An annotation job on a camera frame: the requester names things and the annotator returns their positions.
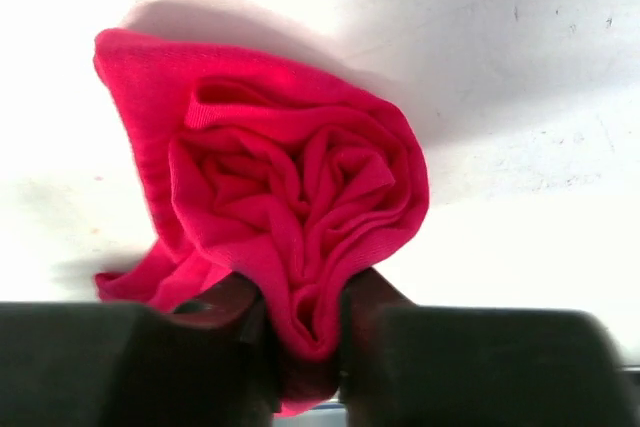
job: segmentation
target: red cloth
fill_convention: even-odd
[[[411,239],[427,212],[424,157],[400,110],[238,47],[113,29],[94,62],[159,237],[133,271],[96,276],[100,297],[171,311],[234,270],[262,291],[291,358],[326,362],[345,282]],[[323,400],[287,395],[286,413]]]

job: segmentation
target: scratched white surface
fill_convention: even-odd
[[[0,299],[93,299],[151,244],[92,39],[232,42],[397,102],[433,205],[381,271],[423,303],[572,307],[640,362],[640,0],[2,0]]]

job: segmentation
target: scratch mark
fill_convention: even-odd
[[[609,129],[607,129],[607,126],[604,125],[604,122],[602,122],[602,119],[600,118],[599,115],[596,115],[596,119],[598,120],[600,127],[602,127],[602,131],[604,132],[604,136],[607,139],[607,143],[609,144],[609,149],[611,149],[611,153],[615,154],[616,147],[613,145],[613,140],[611,140],[611,136],[609,135]]]

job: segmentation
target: black object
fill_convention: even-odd
[[[341,303],[326,377],[341,378],[350,427],[637,426],[631,383],[584,314],[418,307],[373,269]],[[266,427],[281,350],[236,274],[171,315],[0,304],[0,427]],[[298,377],[314,391],[317,372]]]

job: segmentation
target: garment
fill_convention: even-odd
[[[100,297],[171,311],[237,271],[264,295],[293,370],[322,369],[347,280],[411,239],[427,212],[422,149],[401,111],[239,47],[112,29],[94,62],[158,234],[134,270],[96,276]],[[310,390],[285,386],[285,411],[328,392]]]

